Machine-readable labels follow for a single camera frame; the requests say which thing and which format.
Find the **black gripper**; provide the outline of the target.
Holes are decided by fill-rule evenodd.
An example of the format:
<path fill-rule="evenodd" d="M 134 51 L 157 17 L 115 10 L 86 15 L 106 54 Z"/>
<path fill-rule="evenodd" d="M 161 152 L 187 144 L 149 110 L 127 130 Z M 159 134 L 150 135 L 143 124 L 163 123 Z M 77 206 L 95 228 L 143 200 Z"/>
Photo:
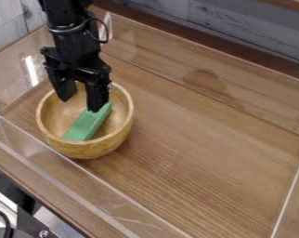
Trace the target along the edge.
<path fill-rule="evenodd" d="M 77 93 L 75 80 L 86 90 L 86 106 L 98 112 L 109 101 L 110 66 L 99 57 L 101 45 L 107 38 L 99 37 L 98 29 L 83 27 L 75 29 L 49 28 L 53 46 L 43 46 L 43 67 L 49 82 L 62 102 Z"/>

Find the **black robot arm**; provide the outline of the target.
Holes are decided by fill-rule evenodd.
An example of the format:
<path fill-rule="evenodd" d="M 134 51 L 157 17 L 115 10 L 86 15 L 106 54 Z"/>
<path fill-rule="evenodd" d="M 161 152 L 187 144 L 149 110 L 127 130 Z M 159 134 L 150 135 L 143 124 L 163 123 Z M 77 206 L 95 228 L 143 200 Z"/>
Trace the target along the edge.
<path fill-rule="evenodd" d="M 97 112 L 109 102 L 110 66 L 99 58 L 98 37 L 102 23 L 89 11 L 93 0 L 38 0 L 46 15 L 54 46 L 43 46 L 43 67 L 58 98 L 67 101 L 77 93 L 77 82 L 85 86 L 86 108 Z"/>

